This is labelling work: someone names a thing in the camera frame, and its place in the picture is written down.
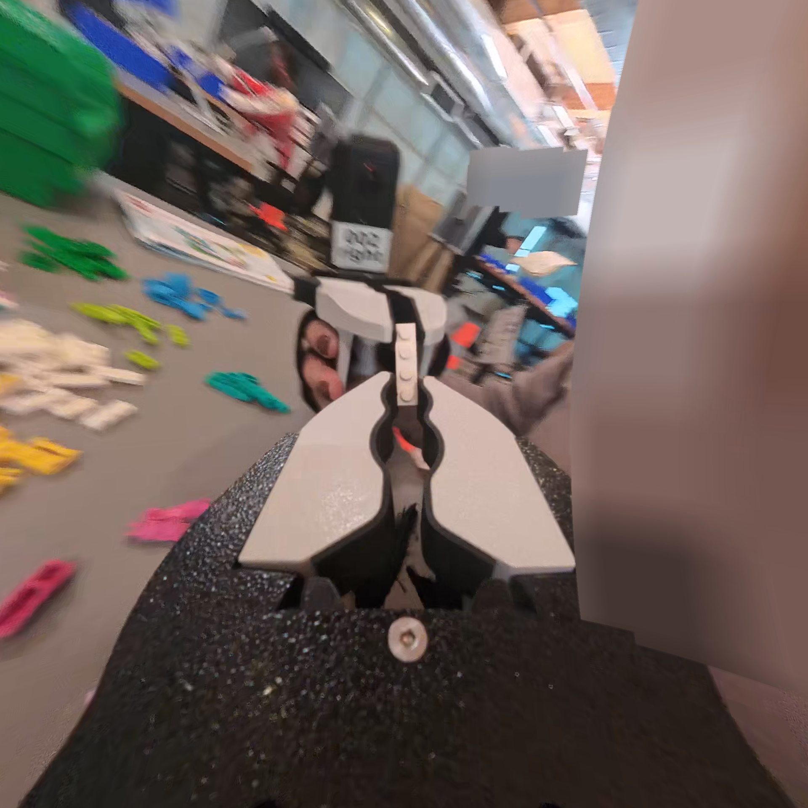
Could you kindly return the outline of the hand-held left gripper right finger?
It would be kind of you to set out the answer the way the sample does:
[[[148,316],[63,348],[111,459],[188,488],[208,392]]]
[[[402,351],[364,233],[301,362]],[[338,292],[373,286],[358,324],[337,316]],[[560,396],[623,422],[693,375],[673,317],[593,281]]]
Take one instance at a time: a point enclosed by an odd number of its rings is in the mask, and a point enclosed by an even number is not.
[[[437,578],[574,571],[574,555],[516,438],[478,404],[427,377],[420,385],[423,557]]]

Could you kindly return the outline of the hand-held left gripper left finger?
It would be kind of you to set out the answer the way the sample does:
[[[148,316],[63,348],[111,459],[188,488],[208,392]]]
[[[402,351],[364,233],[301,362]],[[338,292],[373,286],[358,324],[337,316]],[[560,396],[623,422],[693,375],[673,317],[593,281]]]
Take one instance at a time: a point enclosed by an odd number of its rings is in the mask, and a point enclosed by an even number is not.
[[[390,372],[379,372],[300,430],[238,556],[245,568],[311,573],[383,514]]]

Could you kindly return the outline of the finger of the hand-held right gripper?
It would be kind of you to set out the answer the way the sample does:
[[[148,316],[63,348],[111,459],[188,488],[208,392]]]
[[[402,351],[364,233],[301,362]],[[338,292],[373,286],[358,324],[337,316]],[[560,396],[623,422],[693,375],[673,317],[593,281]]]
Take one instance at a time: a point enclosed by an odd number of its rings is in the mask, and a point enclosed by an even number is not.
[[[364,282],[319,278],[316,314],[337,332],[382,344],[393,341],[389,298]]]
[[[423,331],[419,373],[429,374],[446,336],[448,307],[445,299],[434,292],[412,292],[412,300]]]

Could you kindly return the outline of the white four stud lego plate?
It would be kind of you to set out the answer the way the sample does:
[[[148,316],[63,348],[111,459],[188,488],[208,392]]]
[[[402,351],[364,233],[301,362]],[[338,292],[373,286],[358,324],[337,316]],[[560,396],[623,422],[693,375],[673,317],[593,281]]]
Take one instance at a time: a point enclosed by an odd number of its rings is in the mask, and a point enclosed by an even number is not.
[[[419,394],[417,327],[413,322],[396,325],[393,342],[398,407],[416,407]]]

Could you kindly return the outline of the pile of pink lego pieces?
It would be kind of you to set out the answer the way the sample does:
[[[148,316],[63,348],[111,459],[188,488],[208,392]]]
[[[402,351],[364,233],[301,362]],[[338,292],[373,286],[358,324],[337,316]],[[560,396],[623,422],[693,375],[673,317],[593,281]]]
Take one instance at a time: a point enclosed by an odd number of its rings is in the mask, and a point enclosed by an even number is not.
[[[130,523],[125,537],[140,543],[174,544],[208,509],[209,499],[191,500],[171,508],[151,508]]]

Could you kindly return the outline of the lego instruction booklet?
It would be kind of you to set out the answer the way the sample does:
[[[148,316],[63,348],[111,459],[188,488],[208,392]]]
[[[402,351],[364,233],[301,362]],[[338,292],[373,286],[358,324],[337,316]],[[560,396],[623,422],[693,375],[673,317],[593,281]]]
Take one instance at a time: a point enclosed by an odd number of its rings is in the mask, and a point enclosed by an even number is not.
[[[272,256],[258,247],[219,231],[203,229],[129,192],[115,191],[114,197],[129,233],[143,247],[293,294],[292,279]]]

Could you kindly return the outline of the pile of blue lego pieces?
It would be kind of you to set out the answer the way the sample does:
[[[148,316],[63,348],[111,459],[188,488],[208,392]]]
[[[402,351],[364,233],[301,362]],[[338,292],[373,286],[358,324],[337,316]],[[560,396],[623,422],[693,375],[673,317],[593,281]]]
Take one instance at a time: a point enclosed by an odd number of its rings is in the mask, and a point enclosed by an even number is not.
[[[235,321],[248,319],[246,312],[229,308],[222,296],[198,287],[184,274],[168,273],[160,278],[143,279],[141,290],[153,302],[178,311],[195,322],[206,321],[211,312]]]

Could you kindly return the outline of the pile of lime lego pieces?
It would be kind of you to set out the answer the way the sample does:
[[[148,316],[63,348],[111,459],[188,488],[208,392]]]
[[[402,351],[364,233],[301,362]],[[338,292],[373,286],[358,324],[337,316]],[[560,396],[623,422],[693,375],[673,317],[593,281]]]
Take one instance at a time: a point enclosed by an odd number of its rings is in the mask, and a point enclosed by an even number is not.
[[[183,350],[191,347],[191,339],[184,328],[163,324],[136,309],[89,302],[70,302],[69,308],[105,327],[133,331],[149,350],[159,348],[165,342]]]

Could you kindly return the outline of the pile of yellow lego pieces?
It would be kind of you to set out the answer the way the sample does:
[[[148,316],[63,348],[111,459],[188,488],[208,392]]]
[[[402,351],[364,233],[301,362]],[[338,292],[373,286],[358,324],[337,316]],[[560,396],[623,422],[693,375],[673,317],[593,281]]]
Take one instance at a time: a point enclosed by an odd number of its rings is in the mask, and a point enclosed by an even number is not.
[[[83,452],[44,437],[18,439],[1,426],[1,494],[15,488],[26,476],[51,477],[74,466]]]

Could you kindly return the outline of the pile of green lego pieces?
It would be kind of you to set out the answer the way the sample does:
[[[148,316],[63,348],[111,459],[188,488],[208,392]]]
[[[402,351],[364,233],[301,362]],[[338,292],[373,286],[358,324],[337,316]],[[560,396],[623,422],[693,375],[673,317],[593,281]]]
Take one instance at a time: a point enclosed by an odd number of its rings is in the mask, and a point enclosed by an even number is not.
[[[18,258],[25,266],[48,273],[68,270],[93,282],[130,279],[116,254],[102,244],[64,237],[43,226],[25,226],[23,233],[27,246]]]

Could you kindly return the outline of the pile of white lego pieces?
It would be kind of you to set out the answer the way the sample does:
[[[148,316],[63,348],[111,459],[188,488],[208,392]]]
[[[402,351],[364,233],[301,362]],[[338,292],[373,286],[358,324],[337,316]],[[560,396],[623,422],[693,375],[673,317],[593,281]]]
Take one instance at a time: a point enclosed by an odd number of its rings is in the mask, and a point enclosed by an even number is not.
[[[22,319],[2,320],[1,371],[2,415],[42,413],[94,432],[138,415],[120,389],[146,383],[144,372],[116,367],[105,346]]]

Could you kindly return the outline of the magenta lego slope brick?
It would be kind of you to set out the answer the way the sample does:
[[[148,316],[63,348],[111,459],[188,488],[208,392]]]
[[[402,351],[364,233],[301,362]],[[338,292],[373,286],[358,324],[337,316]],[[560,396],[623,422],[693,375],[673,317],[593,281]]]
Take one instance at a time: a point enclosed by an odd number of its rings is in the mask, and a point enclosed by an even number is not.
[[[53,559],[22,581],[1,603],[1,640],[19,634],[46,602],[74,578],[76,571],[76,563]]]

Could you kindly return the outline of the person's right hand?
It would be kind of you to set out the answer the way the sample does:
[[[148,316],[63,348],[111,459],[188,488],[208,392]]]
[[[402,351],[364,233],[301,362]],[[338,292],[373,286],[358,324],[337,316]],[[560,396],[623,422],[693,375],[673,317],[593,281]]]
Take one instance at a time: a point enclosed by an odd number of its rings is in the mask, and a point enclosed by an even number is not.
[[[298,338],[298,376],[302,395],[313,412],[320,412],[345,392],[338,373],[338,332],[316,315],[301,324]]]

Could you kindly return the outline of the orange fabric item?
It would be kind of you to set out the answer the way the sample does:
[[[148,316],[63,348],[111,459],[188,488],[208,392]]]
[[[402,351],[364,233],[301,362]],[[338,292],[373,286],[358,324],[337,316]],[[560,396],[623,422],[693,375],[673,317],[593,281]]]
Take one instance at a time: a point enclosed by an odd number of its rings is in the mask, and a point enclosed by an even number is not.
[[[413,465],[420,471],[430,470],[429,464],[424,460],[422,450],[411,443],[398,427],[393,427],[393,434],[400,448],[409,456]]]

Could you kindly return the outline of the group of teal green plates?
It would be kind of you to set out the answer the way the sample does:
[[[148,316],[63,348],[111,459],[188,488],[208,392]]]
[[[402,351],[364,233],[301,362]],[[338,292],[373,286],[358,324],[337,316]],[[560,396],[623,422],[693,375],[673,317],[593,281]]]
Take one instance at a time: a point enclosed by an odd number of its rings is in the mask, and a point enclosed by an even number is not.
[[[230,399],[284,415],[291,412],[285,402],[265,389],[256,377],[245,372],[211,372],[205,377],[205,384]]]

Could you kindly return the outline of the red object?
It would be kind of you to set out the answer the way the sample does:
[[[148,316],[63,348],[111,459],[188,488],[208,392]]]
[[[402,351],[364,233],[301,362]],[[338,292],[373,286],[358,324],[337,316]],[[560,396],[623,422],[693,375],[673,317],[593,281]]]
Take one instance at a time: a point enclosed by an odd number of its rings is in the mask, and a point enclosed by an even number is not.
[[[266,134],[275,150],[275,165],[287,170],[294,155],[298,99],[285,85],[261,82],[244,70],[226,66],[222,102],[254,129]]]

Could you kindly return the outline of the wooden edged table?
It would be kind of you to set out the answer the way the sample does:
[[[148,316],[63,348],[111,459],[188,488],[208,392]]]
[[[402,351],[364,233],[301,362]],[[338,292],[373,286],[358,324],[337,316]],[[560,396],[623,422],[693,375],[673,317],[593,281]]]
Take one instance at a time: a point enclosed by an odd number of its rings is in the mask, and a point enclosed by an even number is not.
[[[210,124],[203,123],[201,114],[192,114],[175,94],[162,93],[126,72],[118,72],[115,81],[117,90],[126,99],[240,169],[256,176],[252,154],[247,144],[235,136],[217,132]]]

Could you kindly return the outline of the blue storage bin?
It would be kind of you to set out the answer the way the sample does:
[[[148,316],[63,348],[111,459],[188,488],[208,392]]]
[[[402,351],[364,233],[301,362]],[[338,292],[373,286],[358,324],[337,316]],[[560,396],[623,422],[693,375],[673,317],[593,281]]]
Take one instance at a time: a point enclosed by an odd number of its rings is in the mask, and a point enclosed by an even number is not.
[[[170,69],[84,2],[63,2],[64,14],[77,32],[121,71],[165,93]]]

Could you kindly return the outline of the stack of green plastic bins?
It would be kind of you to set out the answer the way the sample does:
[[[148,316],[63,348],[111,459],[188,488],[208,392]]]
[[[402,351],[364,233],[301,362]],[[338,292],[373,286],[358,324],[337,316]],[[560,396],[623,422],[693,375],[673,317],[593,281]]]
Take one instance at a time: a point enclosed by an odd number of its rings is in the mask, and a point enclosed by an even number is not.
[[[117,152],[113,65],[24,2],[1,2],[1,190],[37,207],[81,196]]]

